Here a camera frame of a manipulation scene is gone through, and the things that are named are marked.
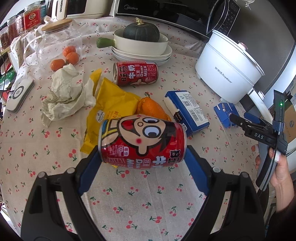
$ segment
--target glass jar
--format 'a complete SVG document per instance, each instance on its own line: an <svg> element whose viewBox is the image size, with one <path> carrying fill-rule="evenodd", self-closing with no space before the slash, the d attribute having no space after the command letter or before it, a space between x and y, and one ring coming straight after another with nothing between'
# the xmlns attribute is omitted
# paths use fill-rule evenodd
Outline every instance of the glass jar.
<svg viewBox="0 0 296 241"><path fill-rule="evenodd" d="M45 0L40 1L40 6L41 20L43 20L43 18L47 15Z"/></svg>
<svg viewBox="0 0 296 241"><path fill-rule="evenodd" d="M7 23L0 28L0 50L3 51L9 46Z"/></svg>
<svg viewBox="0 0 296 241"><path fill-rule="evenodd" d="M55 59L66 60L63 55L63 50L68 46L74 46L79 59L82 56L82 37L77 29L72 28L72 19L59 20L41 28L42 36L38 36L31 40L24 49L24 62L28 67L39 68L41 71L50 72L50 64ZM26 60L27 48L36 39L42 38L37 47L36 56L37 64L33 65L34 59L31 58L32 63Z"/></svg>
<svg viewBox="0 0 296 241"><path fill-rule="evenodd" d="M18 35L22 34L23 31L25 30L24 12L25 12L25 10L22 10L17 14L16 22L17 22L17 33L18 33Z"/></svg>
<svg viewBox="0 0 296 241"><path fill-rule="evenodd" d="M18 36L16 18L17 16L14 15L7 21L9 44Z"/></svg>
<svg viewBox="0 0 296 241"><path fill-rule="evenodd" d="M24 26L26 32L30 32L34 28L41 25L40 2L34 2L25 7Z"/></svg>

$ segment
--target green pumpkin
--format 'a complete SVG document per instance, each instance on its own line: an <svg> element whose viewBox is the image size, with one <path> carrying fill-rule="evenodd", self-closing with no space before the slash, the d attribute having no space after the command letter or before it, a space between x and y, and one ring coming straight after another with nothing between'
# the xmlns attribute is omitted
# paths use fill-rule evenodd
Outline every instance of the green pumpkin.
<svg viewBox="0 0 296 241"><path fill-rule="evenodd" d="M136 18L136 23L127 25L123 31L123 37L147 42L158 42L159 30L152 23L144 23L141 19Z"/></svg>

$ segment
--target black cable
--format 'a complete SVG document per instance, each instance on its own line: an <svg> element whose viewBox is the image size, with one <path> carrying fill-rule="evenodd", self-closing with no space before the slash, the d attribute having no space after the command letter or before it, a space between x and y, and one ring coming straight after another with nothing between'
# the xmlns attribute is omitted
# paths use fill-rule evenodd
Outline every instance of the black cable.
<svg viewBox="0 0 296 241"><path fill-rule="evenodd" d="M2 90L2 93L1 93L1 97L0 97L0 101L1 101L2 95L3 95L3 92L4 92L4 88L5 88L6 68L5 68L5 60L4 60L3 56L2 56L1 51L0 51L0 55L1 55L2 59L3 59L3 65L4 65L4 81L3 81L3 90Z"/></svg>
<svg viewBox="0 0 296 241"><path fill-rule="evenodd" d="M279 135L278 135L277 138L276 138L276 148L275 148L275 150L274 150L274 158L273 158L273 160L272 160L272 164L271 164L271 167L270 167L270 170L269 170L268 176L267 176L266 181L265 181L265 183L264 183L264 186L263 186L263 188L262 188L262 192L259 194L259 198L260 198L261 194L263 193L263 190L264 190L266 184L268 184L268 179L269 179L269 177L270 177L270 175L271 175L272 168L273 168L273 166L274 166L274 160L276 159L276 151L277 151L278 143L279 143Z"/></svg>

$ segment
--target sleeve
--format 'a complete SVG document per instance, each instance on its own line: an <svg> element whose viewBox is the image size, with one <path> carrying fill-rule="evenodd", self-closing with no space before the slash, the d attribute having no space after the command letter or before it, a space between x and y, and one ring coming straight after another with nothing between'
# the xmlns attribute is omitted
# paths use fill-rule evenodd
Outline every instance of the sleeve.
<svg viewBox="0 0 296 241"><path fill-rule="evenodd" d="M264 241L289 240L295 235L295 224L296 196L285 209L271 216Z"/></svg>

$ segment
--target bamboo lid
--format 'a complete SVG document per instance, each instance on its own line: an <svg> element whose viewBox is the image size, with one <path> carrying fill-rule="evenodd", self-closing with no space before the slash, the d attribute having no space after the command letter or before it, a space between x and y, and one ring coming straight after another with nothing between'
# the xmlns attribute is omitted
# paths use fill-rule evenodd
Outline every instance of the bamboo lid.
<svg viewBox="0 0 296 241"><path fill-rule="evenodd" d="M41 28L41 30L44 32L44 31L59 29L67 24L70 24L71 22L72 22L72 19L59 20L59 21L45 25L44 27Z"/></svg>

